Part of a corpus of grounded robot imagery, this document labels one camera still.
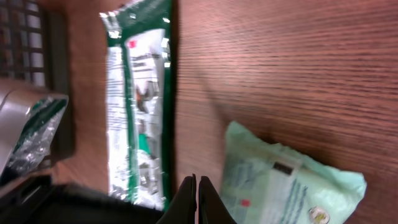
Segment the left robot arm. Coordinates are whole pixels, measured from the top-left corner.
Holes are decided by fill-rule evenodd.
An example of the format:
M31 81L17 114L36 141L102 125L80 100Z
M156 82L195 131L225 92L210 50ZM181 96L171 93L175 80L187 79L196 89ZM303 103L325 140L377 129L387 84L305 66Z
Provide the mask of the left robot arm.
M1 223L157 223L163 213L50 175L23 177L7 167L35 102L48 92L1 80Z

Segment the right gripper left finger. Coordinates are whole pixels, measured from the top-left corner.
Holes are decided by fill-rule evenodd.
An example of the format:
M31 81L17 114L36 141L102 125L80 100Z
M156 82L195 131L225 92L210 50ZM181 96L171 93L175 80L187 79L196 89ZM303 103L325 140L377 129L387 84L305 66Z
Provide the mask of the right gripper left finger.
M168 210L156 224L194 224L197 210L197 181L195 174L186 176Z

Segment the mint green wipes packet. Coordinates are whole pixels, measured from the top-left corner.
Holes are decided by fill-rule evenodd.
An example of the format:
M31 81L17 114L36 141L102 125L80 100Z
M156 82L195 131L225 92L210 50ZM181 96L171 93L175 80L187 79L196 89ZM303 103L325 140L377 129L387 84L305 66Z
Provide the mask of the mint green wipes packet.
M366 193L362 173L266 143L235 121L225 146L220 197L236 223L344 223Z

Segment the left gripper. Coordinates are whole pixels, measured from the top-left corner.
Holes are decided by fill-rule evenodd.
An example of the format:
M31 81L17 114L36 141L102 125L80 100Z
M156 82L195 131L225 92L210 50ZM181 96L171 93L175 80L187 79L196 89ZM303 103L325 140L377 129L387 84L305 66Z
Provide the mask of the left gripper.
M1 186L1 224L157 223L163 214L77 184L53 184L49 175Z

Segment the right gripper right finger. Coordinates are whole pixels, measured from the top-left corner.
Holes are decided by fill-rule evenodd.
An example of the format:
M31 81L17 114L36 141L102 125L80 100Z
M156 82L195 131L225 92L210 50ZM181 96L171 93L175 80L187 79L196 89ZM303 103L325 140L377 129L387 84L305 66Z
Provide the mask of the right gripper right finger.
M236 224L207 176L201 176L198 203L199 224Z

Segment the green 3M gloves package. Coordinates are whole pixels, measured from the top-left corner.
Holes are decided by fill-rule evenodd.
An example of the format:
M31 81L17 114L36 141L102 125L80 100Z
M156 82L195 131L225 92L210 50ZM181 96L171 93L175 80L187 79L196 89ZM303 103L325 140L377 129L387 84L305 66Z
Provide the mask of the green 3M gloves package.
M169 0L131 1L99 16L106 32L109 194L169 206L164 143L172 84Z

